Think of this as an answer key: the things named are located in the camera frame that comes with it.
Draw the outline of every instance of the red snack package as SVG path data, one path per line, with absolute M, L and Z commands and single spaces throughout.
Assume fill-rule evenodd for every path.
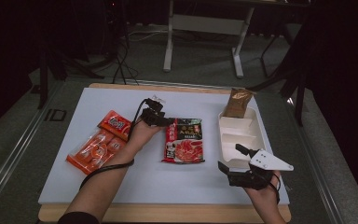
M 164 159 L 173 163 L 199 163 L 203 159 L 201 119 L 175 119 L 166 130 Z
M 124 141 L 128 141 L 131 122 L 121 117 L 116 111 L 111 110 L 98 124 L 98 127 L 106 129 Z
M 99 125 L 102 125 L 101 128 L 98 128 L 98 132 L 80 149 L 68 154 L 66 160 L 86 175 L 101 168 L 104 163 L 111 160 L 126 145 L 128 137 L 128 131 L 125 131 L 128 125 L 126 121 L 115 111 L 110 111 L 100 122 Z

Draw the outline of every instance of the chair leg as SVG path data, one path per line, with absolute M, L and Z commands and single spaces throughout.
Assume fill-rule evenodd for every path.
M 278 38 L 277 35 L 275 35 L 275 36 L 271 39 L 271 41 L 269 41 L 268 45 L 267 45 L 266 48 L 263 50 L 263 52 L 261 53 L 261 56 L 260 56 L 261 67 L 263 68 L 264 76 L 266 76 L 266 77 L 270 77 L 270 75 L 267 73 L 266 64 L 265 64 L 265 62 L 264 62 L 264 55 L 266 54 L 267 50 L 268 50 L 269 47 L 272 45 L 272 43 L 276 40 L 276 38 Z

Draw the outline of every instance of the black sleeve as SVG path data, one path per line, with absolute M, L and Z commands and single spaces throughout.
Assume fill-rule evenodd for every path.
M 100 224 L 100 222 L 89 213 L 71 212 L 63 215 L 57 224 Z

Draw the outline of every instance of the human arm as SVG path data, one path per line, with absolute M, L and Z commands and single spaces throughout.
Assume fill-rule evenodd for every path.
M 134 126 L 130 141 L 104 166 L 132 161 L 137 152 L 160 130 L 160 127 L 150 127 L 140 121 Z M 96 217 L 101 222 L 106 210 L 116 196 L 127 170 L 128 167 L 125 167 L 93 176 L 77 193 L 65 214 L 84 212 Z
M 271 184 L 276 187 L 279 182 L 278 176 L 280 176 L 280 173 L 275 171 L 274 174 L 276 176 L 274 175 L 272 177 Z M 244 189 L 249 195 L 258 215 L 260 215 L 261 219 L 263 219 L 266 224 L 286 223 L 278 209 L 275 189 L 271 186 L 267 186 L 260 190 Z

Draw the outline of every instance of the red food packet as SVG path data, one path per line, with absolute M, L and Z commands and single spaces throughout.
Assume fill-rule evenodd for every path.
M 121 117 L 116 111 L 111 110 L 98 124 L 98 127 L 106 129 L 127 142 L 131 122 L 124 117 Z
M 126 145 L 127 141 L 118 137 L 116 133 L 122 133 L 123 136 L 126 136 L 126 132 L 123 130 L 127 123 L 123 122 L 123 125 L 116 126 L 111 125 L 109 123 L 109 119 L 113 118 L 117 119 L 117 121 L 111 121 L 113 124 L 117 124 L 124 120 L 124 118 L 122 118 L 118 113 L 110 111 L 101 121 L 101 123 L 104 124 L 103 126 L 108 127 L 108 129 L 98 128 L 98 131 L 93 134 L 83 146 L 72 151 L 66 157 L 68 162 L 80 169 L 86 175 L 89 175 L 91 172 L 101 168 Z
M 199 163 L 203 159 L 201 119 L 175 119 L 166 129 L 164 159 L 172 163 Z

